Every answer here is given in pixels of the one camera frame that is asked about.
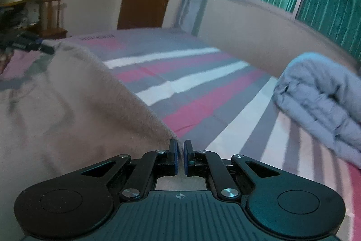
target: fleece blanket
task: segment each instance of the fleece blanket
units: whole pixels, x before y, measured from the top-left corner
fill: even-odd
[[[273,99],[339,157],[361,168],[361,79],[316,53],[294,59]]]
[[[1,76],[0,240],[23,236],[13,204],[25,188],[176,137],[93,54],[50,45],[54,56],[17,52]]]

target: mattress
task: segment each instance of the mattress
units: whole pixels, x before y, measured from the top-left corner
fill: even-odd
[[[195,150],[244,154],[317,181],[344,199],[337,236],[361,240],[361,175],[271,100],[277,78],[175,29],[68,38],[87,47]]]

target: beige blanket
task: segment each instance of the beige blanket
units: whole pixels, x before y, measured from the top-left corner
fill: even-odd
[[[175,137],[95,56],[52,45],[54,56],[41,55],[13,79],[18,89],[0,81],[1,241],[23,236],[13,214],[23,189],[117,154],[168,149]]]

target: striped bed sheet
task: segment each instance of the striped bed sheet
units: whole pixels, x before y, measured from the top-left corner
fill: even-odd
[[[361,240],[361,175],[280,112],[275,77],[175,29],[68,38],[87,47],[183,142],[230,159],[244,154],[337,191],[346,217],[337,236]]]

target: gray quilt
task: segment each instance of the gray quilt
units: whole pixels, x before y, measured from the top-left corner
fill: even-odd
[[[274,89],[275,103],[327,148],[361,168],[361,79],[316,53],[295,58]]]

